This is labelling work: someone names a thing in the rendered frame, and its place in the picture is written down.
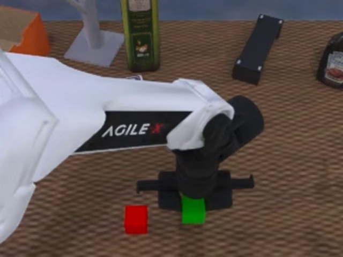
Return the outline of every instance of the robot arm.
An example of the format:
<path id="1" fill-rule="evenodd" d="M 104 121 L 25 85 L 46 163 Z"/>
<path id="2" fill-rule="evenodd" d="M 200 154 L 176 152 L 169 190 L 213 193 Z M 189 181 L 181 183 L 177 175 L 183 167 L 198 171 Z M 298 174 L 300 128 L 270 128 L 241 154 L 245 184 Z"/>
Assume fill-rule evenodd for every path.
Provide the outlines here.
<path id="1" fill-rule="evenodd" d="M 0 243 L 20 223 L 34 183 L 72 154 L 166 145 L 192 177 L 202 163 L 188 167 L 192 155 L 217 163 L 245 144 L 244 130 L 226 129 L 239 120 L 234 105 L 245 115 L 251 102 L 226 102 L 201 81 L 100 77 L 54 58 L 3 52 L 0 72 Z M 262 129 L 263 121 L 246 141 Z"/>

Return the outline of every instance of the orange box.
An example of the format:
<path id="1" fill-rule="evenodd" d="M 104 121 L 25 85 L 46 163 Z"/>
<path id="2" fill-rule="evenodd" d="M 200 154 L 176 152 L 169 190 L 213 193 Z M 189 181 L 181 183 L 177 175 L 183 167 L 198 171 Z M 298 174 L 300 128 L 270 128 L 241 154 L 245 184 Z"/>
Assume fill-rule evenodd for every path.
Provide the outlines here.
<path id="1" fill-rule="evenodd" d="M 0 47 L 8 52 L 47 56 L 50 44 L 40 14 L 0 6 Z"/>

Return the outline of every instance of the green bottle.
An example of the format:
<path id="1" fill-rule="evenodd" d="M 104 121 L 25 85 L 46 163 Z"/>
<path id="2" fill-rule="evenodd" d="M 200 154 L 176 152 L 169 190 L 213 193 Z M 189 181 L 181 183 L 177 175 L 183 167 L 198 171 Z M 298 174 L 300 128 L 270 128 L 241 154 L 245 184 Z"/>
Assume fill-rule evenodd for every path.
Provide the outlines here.
<path id="1" fill-rule="evenodd" d="M 160 67 L 158 0 L 121 0 L 126 59 L 133 72 Z"/>

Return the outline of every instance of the white base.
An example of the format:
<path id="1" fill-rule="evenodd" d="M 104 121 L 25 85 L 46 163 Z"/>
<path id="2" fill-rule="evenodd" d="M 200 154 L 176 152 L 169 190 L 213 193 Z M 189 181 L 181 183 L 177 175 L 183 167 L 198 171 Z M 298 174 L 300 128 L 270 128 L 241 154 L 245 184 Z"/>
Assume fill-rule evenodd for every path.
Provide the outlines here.
<path id="1" fill-rule="evenodd" d="M 84 28 L 75 38 L 64 58 L 73 61 L 110 67 L 114 57 L 124 43 L 124 35 L 111 31 L 101 31 L 103 45 L 97 49 L 88 46 Z"/>

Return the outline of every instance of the green cube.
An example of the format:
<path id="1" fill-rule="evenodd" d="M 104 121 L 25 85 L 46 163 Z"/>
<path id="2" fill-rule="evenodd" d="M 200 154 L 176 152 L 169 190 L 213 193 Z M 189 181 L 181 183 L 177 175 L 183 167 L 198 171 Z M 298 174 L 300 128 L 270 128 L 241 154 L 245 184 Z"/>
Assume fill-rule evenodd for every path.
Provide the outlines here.
<path id="1" fill-rule="evenodd" d="M 206 219 L 205 199 L 181 196 L 182 224 L 204 224 Z"/>

